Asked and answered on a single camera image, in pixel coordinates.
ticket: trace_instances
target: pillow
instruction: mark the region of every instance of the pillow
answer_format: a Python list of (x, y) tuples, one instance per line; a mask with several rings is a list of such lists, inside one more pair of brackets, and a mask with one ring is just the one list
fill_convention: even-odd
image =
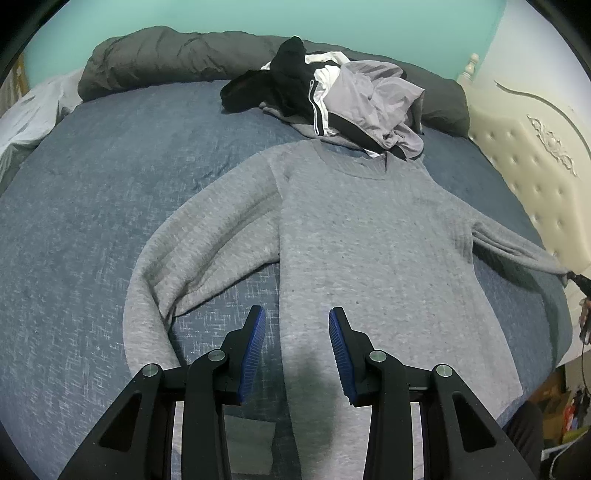
[[(150, 27), (100, 43), (86, 63), (78, 85), (83, 100), (161, 83), (231, 80), (258, 70), (273, 59), (286, 37), (244, 32), (179, 33)], [(470, 116), (466, 96), (455, 81), (380, 55), (304, 40), (308, 53), (340, 50), (351, 60), (395, 63), (406, 79), (425, 89), (423, 122), (438, 130), (467, 136)]]

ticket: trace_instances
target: metal screw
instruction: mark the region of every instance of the metal screw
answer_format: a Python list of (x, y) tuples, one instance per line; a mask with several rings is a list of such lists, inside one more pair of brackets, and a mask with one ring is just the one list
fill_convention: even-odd
[(438, 365), (435, 371), (437, 375), (441, 375), (442, 377), (451, 377), (453, 375), (453, 368), (445, 364)]
[(221, 362), (226, 358), (226, 354), (223, 350), (212, 350), (207, 354), (207, 358), (209, 358), (212, 362)]
[(369, 354), (369, 358), (371, 358), (371, 360), (374, 362), (383, 362), (387, 357), (386, 354), (381, 350), (374, 350)]
[(145, 377), (153, 377), (157, 373), (158, 365), (156, 364), (148, 364), (142, 369), (142, 374), (144, 374)]

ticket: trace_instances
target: pile of clothes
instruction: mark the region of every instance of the pile of clothes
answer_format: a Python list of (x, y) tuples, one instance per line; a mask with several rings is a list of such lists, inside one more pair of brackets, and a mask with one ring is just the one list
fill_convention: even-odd
[(233, 79), (220, 95), (229, 112), (260, 106), (307, 137), (406, 160), (423, 152), (424, 89), (405, 77), (385, 61), (355, 61), (340, 51), (307, 54), (302, 40), (291, 37), (273, 60)]

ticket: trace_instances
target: white sheet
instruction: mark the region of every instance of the white sheet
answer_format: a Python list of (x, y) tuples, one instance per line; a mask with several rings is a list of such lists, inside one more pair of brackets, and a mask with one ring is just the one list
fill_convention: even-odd
[(0, 118), (0, 195), (29, 153), (82, 102), (82, 70), (40, 83)]

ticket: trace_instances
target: person's hand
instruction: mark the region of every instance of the person's hand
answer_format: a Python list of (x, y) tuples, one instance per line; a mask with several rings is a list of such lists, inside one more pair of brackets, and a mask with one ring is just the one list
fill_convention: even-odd
[(582, 310), (581, 310), (581, 316), (579, 317), (579, 325), (581, 328), (583, 328), (583, 325), (585, 324), (585, 320), (587, 320), (587, 317), (589, 316), (589, 312), (591, 312), (591, 299), (583, 299), (581, 300), (581, 304), (582, 306)]

